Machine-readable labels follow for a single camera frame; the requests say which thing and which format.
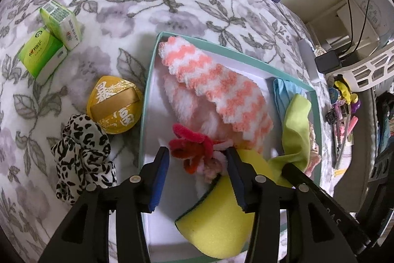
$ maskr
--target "fuzzy pink toy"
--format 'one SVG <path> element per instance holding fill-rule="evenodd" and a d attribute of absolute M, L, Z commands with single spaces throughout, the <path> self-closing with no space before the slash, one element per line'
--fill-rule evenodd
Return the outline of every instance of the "fuzzy pink toy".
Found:
<path fill-rule="evenodd" d="M 309 143 L 311 144 L 311 154 L 309 155 L 308 167 L 304 174 L 311 177 L 313 170 L 322 160 L 322 157 L 319 155 L 319 145 L 316 143 L 315 129 L 311 122 L 309 122 Z"/>
<path fill-rule="evenodd" d="M 171 155 L 183 159 L 183 167 L 189 174 L 194 174 L 200 162 L 208 163 L 213 154 L 212 140 L 201 133 L 193 132 L 181 124 L 173 125 L 178 137 L 169 141 Z"/>
<path fill-rule="evenodd" d="M 169 74 L 164 88 L 181 124 L 212 140 L 263 150 L 272 120 L 261 90 L 246 76 L 215 63 L 180 36 L 159 44 Z"/>

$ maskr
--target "gray leaf pattern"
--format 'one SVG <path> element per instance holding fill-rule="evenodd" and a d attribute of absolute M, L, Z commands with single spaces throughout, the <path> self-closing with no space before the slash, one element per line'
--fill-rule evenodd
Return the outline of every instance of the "gray leaf pattern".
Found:
<path fill-rule="evenodd" d="M 122 78 L 134 82 L 140 89 L 145 88 L 146 69 L 122 48 L 119 49 L 116 68 Z"/>
<path fill-rule="evenodd" d="M 15 94 L 13 97 L 15 110 L 19 116 L 24 119 L 35 118 L 37 112 L 35 111 L 34 101 L 31 97 L 20 94 Z"/>
<path fill-rule="evenodd" d="M 38 9 L 47 1 L 0 3 L 0 133 L 8 129 L 13 133 L 7 141 L 13 153 L 7 156 L 10 170 L 6 176 L 0 175 L 0 224 L 27 262 L 38 258 L 45 247 L 43 239 L 50 236 L 45 233 L 47 228 L 53 231 L 66 213 L 54 193 L 47 192 L 52 188 L 46 186 L 54 168 L 50 147 L 61 137 L 62 124 L 76 109 L 85 109 L 94 84 L 104 75 L 119 75 L 144 90 L 159 32 L 206 39 L 263 60 L 310 84 L 297 47 L 297 41 L 310 38 L 309 34 L 298 17 L 270 0 L 57 0 L 66 1 L 77 15 L 84 28 L 83 40 L 68 52 L 53 77 L 39 86 L 19 62 L 17 51 L 23 45 L 19 35 L 26 29 L 31 34 L 42 24 L 37 19 Z M 313 86 L 323 110 L 329 104 L 327 89 L 320 84 Z M 138 122 L 111 142 L 118 145 L 113 150 L 118 153 L 116 161 L 122 164 L 117 169 L 121 177 L 138 172 L 140 126 Z M 326 126 L 322 128 L 322 140 L 321 186 L 332 194 L 332 141 Z M 28 190 L 29 181 L 45 191 L 50 211 L 59 215 L 39 220 L 25 209 L 21 211 L 15 187 Z M 280 240 L 283 253 L 287 233 L 281 233 Z M 115 235 L 110 235 L 109 245 L 111 258 L 116 260 Z"/>
<path fill-rule="evenodd" d="M 45 156 L 40 145 L 37 141 L 29 139 L 27 143 L 27 150 L 29 157 L 33 160 L 33 163 L 38 167 L 38 169 L 47 176 L 47 165 L 45 163 Z"/>

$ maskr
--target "pink and white striped sock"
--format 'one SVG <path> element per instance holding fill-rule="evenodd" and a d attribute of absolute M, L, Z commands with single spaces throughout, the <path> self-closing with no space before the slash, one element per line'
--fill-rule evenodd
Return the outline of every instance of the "pink and white striped sock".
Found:
<path fill-rule="evenodd" d="M 180 36 L 160 43 L 159 55 L 169 69 L 164 88 L 181 124 L 213 140 L 232 139 L 235 146 L 262 152 L 273 123 L 257 84 Z"/>

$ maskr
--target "teal box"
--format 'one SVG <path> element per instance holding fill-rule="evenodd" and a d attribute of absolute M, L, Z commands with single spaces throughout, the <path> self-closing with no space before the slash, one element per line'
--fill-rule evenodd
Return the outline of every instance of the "teal box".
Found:
<path fill-rule="evenodd" d="M 273 66 L 270 66 L 267 63 L 259 61 L 245 54 L 230 50 L 226 47 L 222 47 L 220 45 L 216 45 L 206 40 L 194 37 L 162 32 L 157 36 L 156 39 L 146 83 L 145 100 L 141 121 L 139 168 L 141 168 L 145 163 L 152 162 L 158 147 L 161 145 L 166 145 L 170 139 L 174 138 L 171 126 L 176 122 L 176 118 L 174 118 L 175 115 L 172 110 L 170 110 L 171 107 L 169 106 L 164 90 L 160 88 L 160 75 L 163 72 L 163 70 L 160 69 L 166 69 L 166 67 L 162 66 L 160 57 L 157 53 L 159 43 L 166 41 L 170 36 L 182 36 L 197 48 L 206 51 L 207 55 L 213 56 L 216 62 L 221 63 L 235 71 L 243 70 L 243 74 L 251 78 L 257 84 L 257 80 L 259 78 L 265 78 L 265 90 L 270 90 L 269 85 L 272 85 L 271 83 L 274 78 L 281 78 L 283 80 L 291 81 L 297 86 L 303 88 L 307 92 L 308 99 L 312 103 L 312 109 L 309 118 L 314 124 L 316 142 L 321 150 L 322 129 L 320 123 L 320 110 L 316 92 L 311 86 L 286 74 L 281 70 L 274 68 Z M 263 89 L 262 92 L 268 102 L 270 99 L 267 99 L 266 92 L 264 92 Z M 274 121 L 275 128 L 275 124 L 277 122 L 275 122 L 273 117 L 274 113 L 276 113 L 276 109 L 273 111 L 271 108 L 271 110 L 269 110 L 269 114 Z M 275 135 L 275 138 L 272 137 L 270 139 L 266 137 L 264 141 L 269 141 L 269 143 L 276 141 L 276 143 L 281 145 L 281 135 L 279 135 L 277 132 L 273 133 L 273 135 Z M 204 256 L 191 244 L 186 244 L 186 240 L 184 241 L 185 243 L 182 243 L 182 236 L 175 227 L 175 219 L 185 210 L 192 207 L 195 202 L 193 200 L 190 200 L 189 202 L 186 200 L 186 191 L 190 191 L 193 188 L 195 189 L 195 186 L 189 182 L 189 177 L 192 176 L 186 174 L 180 164 L 181 162 L 177 161 L 178 160 L 171 160 L 170 162 L 170 168 L 167 174 L 166 182 L 164 184 L 163 194 L 159 206 L 156 208 L 155 212 L 152 214 L 145 214 L 143 217 L 145 235 L 151 261 L 177 263 L 216 262 L 218 259 Z M 320 172 L 321 165 L 319 164 L 316 166 L 311 177 L 317 185 L 320 184 Z M 280 227 L 280 230 L 283 231 L 285 229 L 286 224 L 283 223 Z"/>

